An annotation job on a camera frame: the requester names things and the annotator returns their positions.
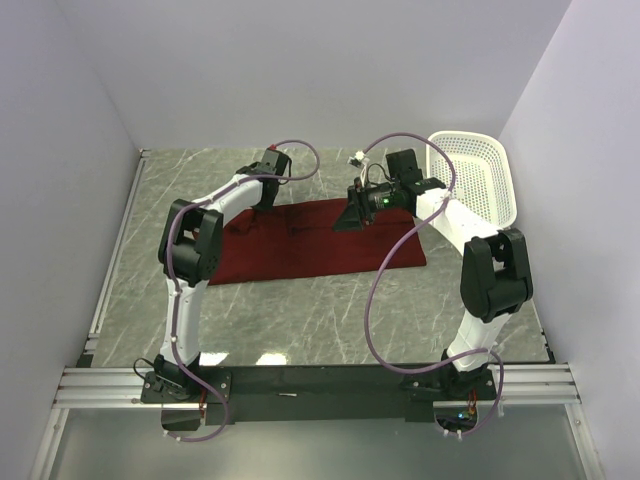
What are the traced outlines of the dark red t-shirt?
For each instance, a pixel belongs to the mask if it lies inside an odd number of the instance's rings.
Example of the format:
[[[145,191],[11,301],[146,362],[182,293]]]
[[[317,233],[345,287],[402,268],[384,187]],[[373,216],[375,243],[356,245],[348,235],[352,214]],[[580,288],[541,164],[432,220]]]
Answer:
[[[375,271],[414,227],[403,210],[383,211],[362,231],[335,232],[344,199],[247,209],[224,227],[221,261],[209,281],[226,285]]]

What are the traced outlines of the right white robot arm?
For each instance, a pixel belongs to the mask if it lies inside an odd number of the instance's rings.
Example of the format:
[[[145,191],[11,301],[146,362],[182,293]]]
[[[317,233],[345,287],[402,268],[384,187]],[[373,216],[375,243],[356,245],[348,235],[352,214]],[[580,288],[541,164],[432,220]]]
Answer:
[[[448,183],[424,177],[411,149],[387,155],[383,183],[370,182],[372,164],[364,152],[349,161],[360,174],[347,190],[334,231],[361,231],[383,211],[404,210],[419,226],[432,225],[462,256],[463,318],[441,361],[431,367],[438,374],[438,390],[460,399],[480,384],[499,332],[532,297],[525,237],[518,230],[499,229],[455,199],[455,170]]]

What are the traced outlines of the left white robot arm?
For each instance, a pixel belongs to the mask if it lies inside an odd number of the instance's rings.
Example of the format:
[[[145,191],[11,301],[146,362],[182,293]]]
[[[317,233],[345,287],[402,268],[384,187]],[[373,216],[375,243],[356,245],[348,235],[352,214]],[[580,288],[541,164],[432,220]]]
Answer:
[[[189,401],[201,389],[197,374],[201,304],[221,261],[224,226],[247,209],[272,207],[279,179],[290,163],[289,156],[271,146],[222,187],[170,206],[158,250],[168,291],[166,330],[153,368],[176,401]]]

